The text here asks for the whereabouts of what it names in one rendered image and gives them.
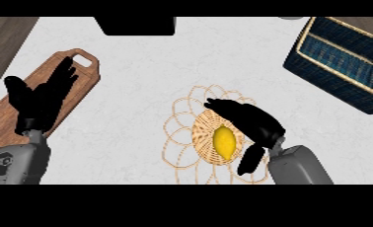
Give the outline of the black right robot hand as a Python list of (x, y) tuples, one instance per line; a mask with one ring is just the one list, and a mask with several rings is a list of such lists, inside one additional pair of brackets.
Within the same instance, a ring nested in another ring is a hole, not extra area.
[(252, 140), (239, 166), (237, 175), (252, 174), (262, 160), (265, 150), (273, 150), (286, 129), (277, 119), (251, 104), (240, 104), (233, 100), (208, 98), (203, 106), (227, 119), (239, 131)]

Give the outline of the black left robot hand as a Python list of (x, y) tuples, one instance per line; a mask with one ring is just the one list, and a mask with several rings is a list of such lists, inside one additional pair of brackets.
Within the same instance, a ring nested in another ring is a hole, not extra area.
[(35, 89), (31, 89), (18, 76), (4, 78), (9, 103), (19, 113), (16, 134), (22, 135), (31, 129), (47, 132), (53, 128), (62, 109), (62, 101), (77, 78), (71, 57), (62, 60), (49, 81), (41, 83)]

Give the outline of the yellow lemon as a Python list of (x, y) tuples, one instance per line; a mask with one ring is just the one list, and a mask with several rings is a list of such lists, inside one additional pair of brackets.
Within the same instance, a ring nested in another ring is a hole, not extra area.
[(229, 127), (221, 125), (212, 134), (212, 146), (224, 160), (231, 158), (236, 151), (236, 137)]

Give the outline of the woven flower-shaped placemat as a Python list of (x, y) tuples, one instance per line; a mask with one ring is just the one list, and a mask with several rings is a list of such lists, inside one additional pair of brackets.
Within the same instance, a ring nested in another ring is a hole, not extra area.
[[(184, 97), (173, 102), (173, 114), (164, 123), (167, 141), (162, 149), (162, 160), (175, 171), (175, 183), (196, 185), (246, 184), (259, 185), (270, 177), (270, 156), (264, 154), (258, 170), (254, 174), (239, 176), (237, 164), (251, 139), (203, 103), (206, 99), (231, 99), (240, 104), (257, 105), (252, 98), (237, 90), (226, 90), (221, 86), (193, 86)], [(229, 159), (215, 152), (212, 135), (224, 125), (236, 138), (236, 149)]]

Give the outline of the dark blue woven basket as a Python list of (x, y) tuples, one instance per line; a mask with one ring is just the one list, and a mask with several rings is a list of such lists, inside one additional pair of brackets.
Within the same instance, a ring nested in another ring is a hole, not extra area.
[(373, 26), (366, 18), (311, 17), (283, 67), (373, 114)]

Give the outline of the black appliance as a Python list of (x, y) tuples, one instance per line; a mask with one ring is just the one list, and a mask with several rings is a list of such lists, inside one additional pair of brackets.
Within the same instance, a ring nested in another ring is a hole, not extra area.
[(96, 17), (108, 36), (171, 36), (175, 33), (175, 17)]

